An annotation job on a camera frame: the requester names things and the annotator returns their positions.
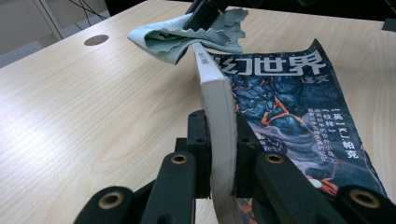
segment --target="white pages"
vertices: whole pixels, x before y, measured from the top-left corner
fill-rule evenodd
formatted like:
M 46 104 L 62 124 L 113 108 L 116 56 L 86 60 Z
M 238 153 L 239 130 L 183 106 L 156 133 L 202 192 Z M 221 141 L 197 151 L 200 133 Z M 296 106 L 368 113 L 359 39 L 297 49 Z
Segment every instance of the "white pages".
M 236 199 L 231 196 L 237 132 L 230 79 L 222 74 L 200 43 L 193 44 L 192 47 L 212 144 L 211 188 L 216 216 L 221 224 L 239 223 Z

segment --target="table grommet hole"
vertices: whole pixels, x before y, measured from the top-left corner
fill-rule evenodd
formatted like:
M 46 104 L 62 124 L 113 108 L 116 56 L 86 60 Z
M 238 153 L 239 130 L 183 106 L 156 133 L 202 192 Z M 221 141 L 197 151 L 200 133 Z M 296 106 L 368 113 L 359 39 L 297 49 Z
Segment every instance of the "table grommet hole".
M 108 40 L 108 35 L 95 35 L 88 38 L 85 42 L 85 46 L 95 46 L 105 43 Z

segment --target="blue cover illustration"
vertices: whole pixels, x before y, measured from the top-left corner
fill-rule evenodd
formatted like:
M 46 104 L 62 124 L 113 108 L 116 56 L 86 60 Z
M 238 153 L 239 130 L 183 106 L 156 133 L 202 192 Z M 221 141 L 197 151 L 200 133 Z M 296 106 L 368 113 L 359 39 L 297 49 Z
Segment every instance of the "blue cover illustration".
M 331 195 L 359 185 L 387 196 L 317 40 L 299 52 L 211 55 L 264 150 L 285 153 Z M 250 212 L 251 203 L 240 205 Z

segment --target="wooden table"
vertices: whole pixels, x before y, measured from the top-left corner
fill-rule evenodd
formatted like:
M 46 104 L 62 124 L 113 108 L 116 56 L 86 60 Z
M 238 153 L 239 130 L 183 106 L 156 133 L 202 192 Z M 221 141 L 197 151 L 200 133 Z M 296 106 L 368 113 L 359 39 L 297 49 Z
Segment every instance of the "wooden table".
M 126 34 L 189 4 L 147 1 L 0 70 L 0 223 L 72 223 L 100 189 L 136 190 L 186 136 L 201 108 L 192 52 L 179 65 Z M 249 10 L 244 52 L 307 49 L 330 57 L 365 149 L 396 202 L 396 34 L 382 22 Z M 92 36 L 108 35 L 85 46 Z M 216 223 L 210 201 L 197 223 Z

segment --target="light blue cloth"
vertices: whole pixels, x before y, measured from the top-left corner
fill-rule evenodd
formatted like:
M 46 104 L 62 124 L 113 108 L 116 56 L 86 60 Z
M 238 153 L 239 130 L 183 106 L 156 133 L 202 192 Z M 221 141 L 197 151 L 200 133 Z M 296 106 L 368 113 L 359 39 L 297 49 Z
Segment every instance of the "light blue cloth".
M 139 48 L 153 57 L 172 64 L 177 64 L 185 49 L 192 43 L 201 42 L 209 49 L 230 53 L 242 53 L 238 39 L 244 38 L 240 22 L 248 15 L 246 10 L 236 8 L 221 13 L 206 31 L 199 29 L 183 30 L 183 25 L 191 14 L 183 15 L 169 21 L 160 21 L 141 25 L 133 29 L 128 38 Z

